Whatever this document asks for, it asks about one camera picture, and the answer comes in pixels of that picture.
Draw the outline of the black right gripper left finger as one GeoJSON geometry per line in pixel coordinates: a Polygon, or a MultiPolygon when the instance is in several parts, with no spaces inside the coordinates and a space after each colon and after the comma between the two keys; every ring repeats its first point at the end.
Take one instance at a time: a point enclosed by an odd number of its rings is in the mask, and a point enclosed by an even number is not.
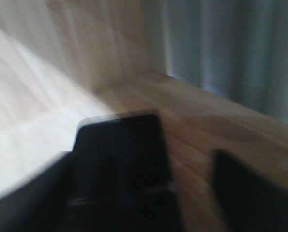
{"type": "Polygon", "coordinates": [[[0,232],[69,231],[71,211],[87,205],[75,194],[81,161],[79,152],[67,152],[31,181],[0,197],[0,232]]]}

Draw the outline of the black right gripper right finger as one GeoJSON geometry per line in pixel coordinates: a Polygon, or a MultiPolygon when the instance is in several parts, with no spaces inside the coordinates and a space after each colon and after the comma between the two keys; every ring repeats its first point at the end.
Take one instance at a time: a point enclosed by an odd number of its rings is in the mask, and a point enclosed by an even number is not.
{"type": "Polygon", "coordinates": [[[231,232],[288,232],[288,190],[227,150],[214,151],[212,186],[231,232]]]}

